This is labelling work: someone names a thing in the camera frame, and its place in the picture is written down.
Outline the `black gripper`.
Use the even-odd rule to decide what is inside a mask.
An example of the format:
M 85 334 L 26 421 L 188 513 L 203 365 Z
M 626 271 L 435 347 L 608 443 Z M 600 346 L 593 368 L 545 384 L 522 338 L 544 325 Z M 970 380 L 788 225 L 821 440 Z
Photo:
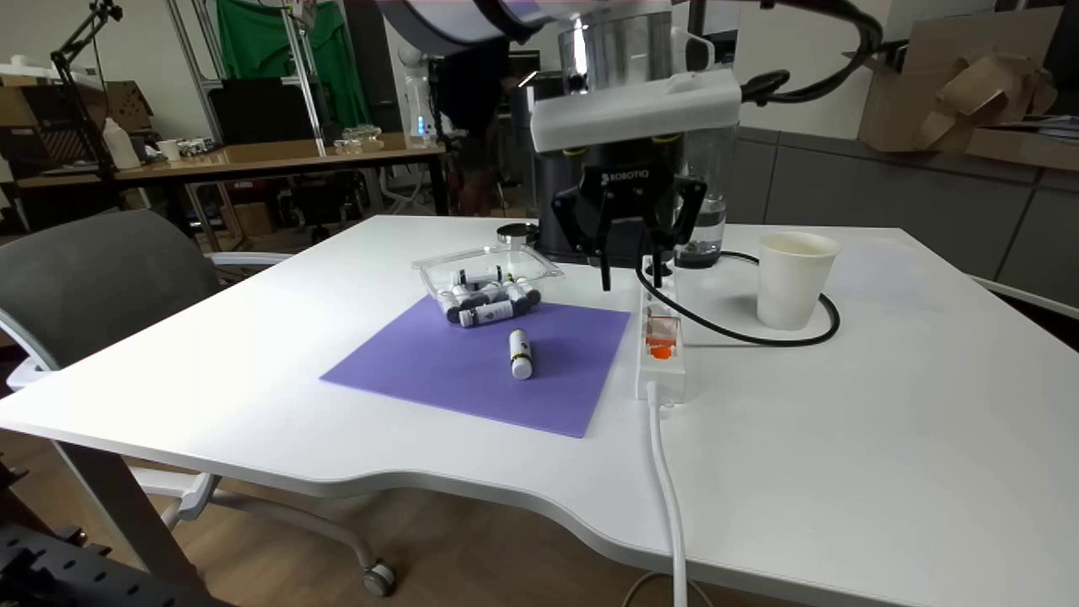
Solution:
M 652 285 L 664 287 L 664 257 L 692 239 L 705 192 L 701 179 L 681 177 L 676 143 L 604 146 L 552 192 L 552 215 L 573 255 L 600 261 L 604 294 L 611 261 L 635 261 L 647 248 Z

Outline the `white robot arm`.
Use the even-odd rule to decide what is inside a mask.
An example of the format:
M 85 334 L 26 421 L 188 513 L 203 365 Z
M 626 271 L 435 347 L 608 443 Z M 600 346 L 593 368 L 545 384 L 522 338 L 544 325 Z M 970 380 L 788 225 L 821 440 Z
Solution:
M 745 105 L 805 105 L 834 95 L 883 40 L 854 0 L 745 0 L 847 20 L 855 48 L 834 74 L 788 88 L 786 70 L 742 80 L 705 39 L 709 0 L 377 0 L 420 53 L 457 59 L 495 40 L 559 32 L 559 92 L 531 103 L 531 146 L 571 162 L 549 192 L 559 242 L 600 271 L 664 257 L 718 203 L 718 146 Z

